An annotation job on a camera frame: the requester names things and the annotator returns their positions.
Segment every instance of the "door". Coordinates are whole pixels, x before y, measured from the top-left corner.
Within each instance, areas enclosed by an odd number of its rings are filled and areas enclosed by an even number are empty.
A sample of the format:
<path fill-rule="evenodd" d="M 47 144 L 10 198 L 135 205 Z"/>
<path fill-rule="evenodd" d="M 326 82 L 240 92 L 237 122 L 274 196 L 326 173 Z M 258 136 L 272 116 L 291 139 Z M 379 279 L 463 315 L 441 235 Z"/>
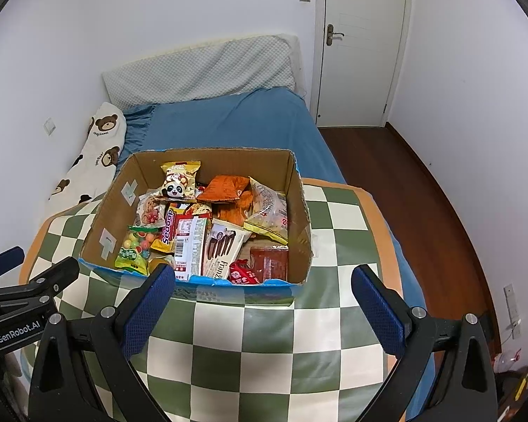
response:
<path fill-rule="evenodd" d="M 405 0 L 326 0 L 318 126 L 381 125 L 404 10 Z M 344 34 L 332 44 L 329 25 Z"/>

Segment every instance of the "snack bag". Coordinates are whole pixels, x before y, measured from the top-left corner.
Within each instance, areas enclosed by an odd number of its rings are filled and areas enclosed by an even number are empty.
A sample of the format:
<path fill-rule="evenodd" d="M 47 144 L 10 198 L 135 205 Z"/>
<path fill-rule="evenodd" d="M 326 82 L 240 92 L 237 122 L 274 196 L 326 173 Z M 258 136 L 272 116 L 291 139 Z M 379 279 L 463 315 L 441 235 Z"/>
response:
<path fill-rule="evenodd" d="M 165 204 L 156 200 L 155 193 L 141 195 L 133 226 L 161 228 L 164 226 L 164 207 Z"/>
<path fill-rule="evenodd" d="M 253 214 L 243 227 L 280 244 L 288 243 L 288 208 L 285 195 L 251 178 Z"/>
<path fill-rule="evenodd" d="M 287 246 L 252 247 L 250 253 L 252 271 L 260 281 L 264 282 L 268 279 L 288 280 Z"/>
<path fill-rule="evenodd" d="M 247 190 L 240 194 L 234 203 L 217 205 L 217 218 L 232 224 L 243 226 L 244 221 L 251 215 L 252 191 Z"/>
<path fill-rule="evenodd" d="M 203 276 L 226 279 L 229 265 L 237 259 L 250 235 L 251 232 L 235 224 L 215 219 L 206 243 Z"/>
<path fill-rule="evenodd" d="M 170 204 L 166 211 L 166 218 L 164 228 L 162 229 L 161 236 L 152 242 L 151 248 L 155 251 L 169 254 L 174 250 L 174 233 L 176 230 L 176 218 L 181 215 L 184 211 L 181 207 Z"/>
<path fill-rule="evenodd" d="M 147 266 L 147 271 L 151 274 L 159 264 L 170 265 L 172 268 L 176 267 L 176 261 L 173 255 L 165 255 L 164 257 L 153 258 Z"/>
<path fill-rule="evenodd" d="M 198 197 L 198 201 L 207 203 L 231 203 L 240 198 L 250 180 L 242 176 L 215 176 Z"/>
<path fill-rule="evenodd" d="M 257 276 L 247 265 L 247 260 L 237 260 L 229 266 L 228 280 L 233 284 L 260 284 Z"/>
<path fill-rule="evenodd" d="M 118 256 L 115 258 L 115 267 L 130 272 L 136 271 L 137 273 L 141 273 L 141 275 L 147 275 L 147 261 L 135 249 L 121 248 Z"/>
<path fill-rule="evenodd" d="M 185 211 L 184 215 L 200 215 L 200 214 L 211 214 L 213 211 L 211 206 L 205 203 L 192 203 Z"/>
<path fill-rule="evenodd" d="M 142 258 L 150 257 L 150 249 L 153 241 L 161 235 L 158 228 L 141 228 L 139 226 L 130 226 L 130 233 L 123 241 L 125 249 L 135 249 Z"/>
<path fill-rule="evenodd" d="M 171 200 L 179 200 L 183 203 L 195 201 L 195 174 L 201 162 L 169 162 L 161 165 L 166 172 L 166 178 L 158 195 Z"/>
<path fill-rule="evenodd" d="M 187 281 L 191 275 L 201 275 L 204 242 L 211 225 L 209 214 L 180 216 L 176 221 L 174 258 L 175 273 L 179 281 Z"/>

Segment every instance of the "door handle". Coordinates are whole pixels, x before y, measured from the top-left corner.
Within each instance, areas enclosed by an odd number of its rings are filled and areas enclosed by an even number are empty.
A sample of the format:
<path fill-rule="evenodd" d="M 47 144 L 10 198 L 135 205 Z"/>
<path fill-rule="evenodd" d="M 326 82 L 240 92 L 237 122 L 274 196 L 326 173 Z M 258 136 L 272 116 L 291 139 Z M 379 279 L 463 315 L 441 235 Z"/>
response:
<path fill-rule="evenodd" d="M 335 32 L 334 26 L 332 24 L 327 25 L 327 46 L 330 46 L 333 44 L 333 35 L 341 35 L 344 36 L 344 33 L 341 32 Z"/>

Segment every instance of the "white wall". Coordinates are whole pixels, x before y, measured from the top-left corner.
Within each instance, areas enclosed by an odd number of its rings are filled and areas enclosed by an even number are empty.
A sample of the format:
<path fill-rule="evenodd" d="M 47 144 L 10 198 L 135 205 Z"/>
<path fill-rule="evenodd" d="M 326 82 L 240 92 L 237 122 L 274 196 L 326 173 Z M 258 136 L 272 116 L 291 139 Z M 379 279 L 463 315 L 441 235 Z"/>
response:
<path fill-rule="evenodd" d="M 281 32 L 297 35 L 309 104 L 314 0 L 87 0 L 87 4 L 94 24 L 91 33 L 101 47 L 102 70 L 211 39 Z"/>
<path fill-rule="evenodd" d="M 27 251 L 105 98 L 80 1 L 10 0 L 0 13 L 0 252 Z"/>
<path fill-rule="evenodd" d="M 448 196 L 503 340 L 514 286 L 528 362 L 528 19 L 515 0 L 413 0 L 390 122 Z"/>

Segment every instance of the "green and white checkered blanket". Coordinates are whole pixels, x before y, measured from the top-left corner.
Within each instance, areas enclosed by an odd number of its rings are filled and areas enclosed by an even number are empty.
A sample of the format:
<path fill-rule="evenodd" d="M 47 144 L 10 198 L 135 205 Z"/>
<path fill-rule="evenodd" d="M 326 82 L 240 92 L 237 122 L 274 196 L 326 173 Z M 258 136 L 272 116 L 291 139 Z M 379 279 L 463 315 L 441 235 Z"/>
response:
<path fill-rule="evenodd" d="M 304 186 L 313 266 L 289 307 L 223 306 L 171 299 L 145 349 L 139 376 L 174 422 L 353 422 L 387 376 L 387 357 L 354 299 L 350 274 L 362 263 L 381 277 L 378 247 L 363 205 L 348 188 Z M 31 277 L 77 257 L 101 200 L 55 218 Z M 128 290 L 80 266 L 57 297 L 68 319 L 117 306 Z M 30 376 L 37 346 L 25 348 Z M 123 420 L 100 366 L 87 353 L 107 412 Z"/>

